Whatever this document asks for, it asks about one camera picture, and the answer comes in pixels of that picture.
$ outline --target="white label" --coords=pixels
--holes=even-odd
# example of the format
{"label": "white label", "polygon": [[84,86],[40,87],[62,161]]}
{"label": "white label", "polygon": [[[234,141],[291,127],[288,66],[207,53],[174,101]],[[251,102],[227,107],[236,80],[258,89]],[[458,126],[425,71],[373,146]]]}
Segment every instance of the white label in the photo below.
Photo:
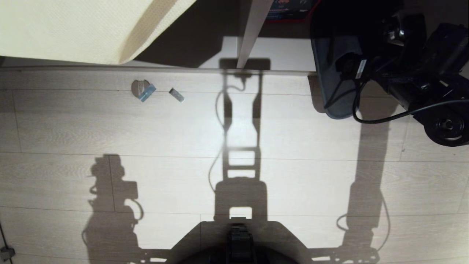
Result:
{"label": "white label", "polygon": [[362,77],[363,70],[365,69],[366,60],[362,60],[360,62],[360,66],[358,66],[358,71],[356,71],[355,79],[360,79]]}

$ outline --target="blue tape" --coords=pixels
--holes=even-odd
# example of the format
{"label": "blue tape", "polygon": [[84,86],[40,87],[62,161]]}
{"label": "blue tape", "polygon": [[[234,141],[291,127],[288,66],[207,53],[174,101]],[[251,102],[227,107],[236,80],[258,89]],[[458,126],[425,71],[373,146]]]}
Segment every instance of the blue tape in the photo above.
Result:
{"label": "blue tape", "polygon": [[140,101],[142,102],[145,102],[145,100],[148,99],[148,97],[150,97],[150,95],[156,91],[156,88],[153,84],[150,84],[147,88],[145,88],[145,90],[138,96],[138,98],[140,99]]}

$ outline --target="cream fabric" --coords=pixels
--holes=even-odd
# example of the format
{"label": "cream fabric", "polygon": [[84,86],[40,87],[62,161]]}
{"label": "cream fabric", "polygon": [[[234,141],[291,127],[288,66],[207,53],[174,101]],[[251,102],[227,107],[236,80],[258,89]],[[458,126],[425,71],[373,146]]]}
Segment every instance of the cream fabric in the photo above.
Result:
{"label": "cream fabric", "polygon": [[0,55],[121,64],[196,0],[0,0]]}

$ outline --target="small metal bracket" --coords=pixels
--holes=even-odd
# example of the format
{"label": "small metal bracket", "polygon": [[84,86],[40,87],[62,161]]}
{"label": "small metal bracket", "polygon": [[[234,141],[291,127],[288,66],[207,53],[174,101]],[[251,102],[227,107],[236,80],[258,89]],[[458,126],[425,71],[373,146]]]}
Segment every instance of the small metal bracket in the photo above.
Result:
{"label": "small metal bracket", "polygon": [[15,255],[15,250],[13,248],[3,247],[0,249],[0,257],[3,262],[11,259]]}

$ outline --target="wooden floor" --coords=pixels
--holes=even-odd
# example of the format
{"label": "wooden floor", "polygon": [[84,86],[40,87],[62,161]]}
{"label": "wooden floor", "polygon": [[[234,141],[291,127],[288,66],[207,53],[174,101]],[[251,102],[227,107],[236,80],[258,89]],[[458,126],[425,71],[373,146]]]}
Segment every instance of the wooden floor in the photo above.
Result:
{"label": "wooden floor", "polygon": [[[135,79],[157,88],[145,103]],[[232,222],[302,264],[341,245],[366,259],[370,244],[384,244],[379,263],[469,262],[469,147],[436,145],[408,117],[330,119],[302,76],[230,88],[225,136],[224,85],[243,86],[216,73],[0,71],[0,222],[14,263],[173,263],[223,242]],[[373,87],[361,105],[368,119],[403,111]],[[257,145],[253,115],[261,159],[229,163],[255,164],[260,181],[223,180],[224,140]],[[236,204],[240,186],[250,206]],[[232,219],[216,214],[227,206]]]}

